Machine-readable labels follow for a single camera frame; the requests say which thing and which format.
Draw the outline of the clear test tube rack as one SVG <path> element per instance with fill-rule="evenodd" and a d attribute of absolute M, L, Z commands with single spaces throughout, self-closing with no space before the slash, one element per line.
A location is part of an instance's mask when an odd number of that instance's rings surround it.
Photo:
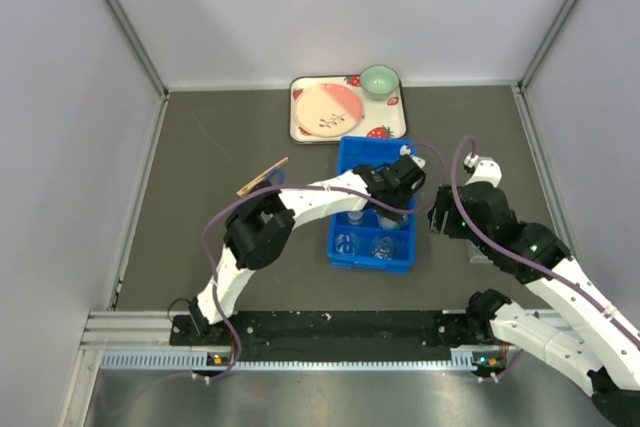
<path fill-rule="evenodd" d="M 468 254 L 469 254 L 469 262 L 472 264 L 486 264 L 490 263 L 490 259 L 484 255 L 480 249 L 475 246 L 473 243 L 468 242 Z"/>

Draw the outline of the clear glass flask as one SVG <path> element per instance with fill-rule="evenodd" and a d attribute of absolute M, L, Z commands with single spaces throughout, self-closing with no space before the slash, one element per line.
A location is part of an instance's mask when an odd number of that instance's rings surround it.
<path fill-rule="evenodd" d="M 372 239 L 371 255 L 379 260 L 395 260 L 401 255 L 401 242 L 391 235 L 378 235 Z"/>

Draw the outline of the small clear glass dish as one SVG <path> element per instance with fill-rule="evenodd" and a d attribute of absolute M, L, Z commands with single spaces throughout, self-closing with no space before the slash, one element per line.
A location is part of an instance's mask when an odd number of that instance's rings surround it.
<path fill-rule="evenodd" d="M 363 222 L 363 211 L 351 211 L 347 213 L 347 220 L 350 225 L 359 226 Z"/>

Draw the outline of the blue plastic bin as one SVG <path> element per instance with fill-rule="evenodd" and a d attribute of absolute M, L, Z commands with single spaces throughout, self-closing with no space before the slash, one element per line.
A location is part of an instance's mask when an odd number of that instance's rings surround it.
<path fill-rule="evenodd" d="M 380 167 L 392 164 L 400 157 L 400 148 L 409 143 L 403 139 L 375 139 L 369 137 L 344 137 L 340 142 L 337 172 L 342 174 L 360 164 Z M 327 254 L 334 267 L 346 269 L 368 269 L 393 274 L 406 274 L 416 258 L 416 219 L 409 216 L 409 222 L 399 230 L 384 230 L 378 226 L 376 212 L 365 210 L 363 222 L 359 226 L 350 225 L 347 212 L 334 215 L 330 219 Z M 355 256 L 338 255 L 334 250 L 334 239 L 338 233 L 354 232 L 360 239 L 359 251 Z M 379 260 L 371 255 L 371 242 L 375 236 L 391 235 L 401 242 L 401 255 L 395 260 Z"/>

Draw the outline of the wooden tweezers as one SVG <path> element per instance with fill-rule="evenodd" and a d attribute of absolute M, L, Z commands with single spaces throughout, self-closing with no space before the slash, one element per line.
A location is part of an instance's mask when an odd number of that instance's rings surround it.
<path fill-rule="evenodd" d="M 243 187 L 241 187 L 237 192 L 236 195 L 239 198 L 242 198 L 244 196 L 246 196 L 247 194 L 249 194 L 260 182 L 265 181 L 269 178 L 269 176 L 276 170 L 280 169 L 281 167 L 283 167 L 287 162 L 289 161 L 289 157 L 285 156 L 282 159 L 278 160 L 277 162 L 275 162 L 273 165 L 271 165 L 270 167 L 268 167 L 267 169 L 265 169 L 263 172 L 261 172 L 260 174 L 258 174 L 256 177 L 254 177 L 252 180 L 250 180 L 247 184 L 245 184 Z"/>

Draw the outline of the plastic bag with contents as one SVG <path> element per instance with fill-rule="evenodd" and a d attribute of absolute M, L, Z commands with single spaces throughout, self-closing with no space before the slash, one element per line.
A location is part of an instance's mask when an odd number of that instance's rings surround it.
<path fill-rule="evenodd" d="M 407 221 L 406 216 L 402 216 L 399 220 L 393 220 L 387 217 L 384 217 L 380 214 L 377 215 L 378 225 L 381 229 L 384 230 L 399 230 L 401 229 Z"/>

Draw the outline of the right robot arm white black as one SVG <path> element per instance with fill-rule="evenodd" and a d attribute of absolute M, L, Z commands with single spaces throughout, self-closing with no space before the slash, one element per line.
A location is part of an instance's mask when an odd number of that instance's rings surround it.
<path fill-rule="evenodd" d="M 638 425 L 639 330 L 549 228 L 518 220 L 505 194 L 489 182 L 441 186 L 428 219 L 432 231 L 478 247 L 570 328 L 555 328 L 487 290 L 473 295 L 467 308 L 474 340 L 519 347 L 571 380 L 613 425 Z"/>

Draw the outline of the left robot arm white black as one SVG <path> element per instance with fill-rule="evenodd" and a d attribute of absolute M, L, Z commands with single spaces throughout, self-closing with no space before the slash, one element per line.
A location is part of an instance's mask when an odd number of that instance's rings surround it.
<path fill-rule="evenodd" d="M 279 258 L 295 229 L 343 212 L 367 210 L 401 221 L 413 212 L 409 204 L 426 181 L 425 166 L 424 159 L 403 153 L 391 164 L 361 164 L 308 185 L 263 182 L 223 209 L 202 233 L 207 241 L 209 228 L 224 222 L 220 257 L 205 251 L 212 275 L 189 305 L 194 334 L 209 344 L 224 337 L 226 323 L 249 280 Z"/>

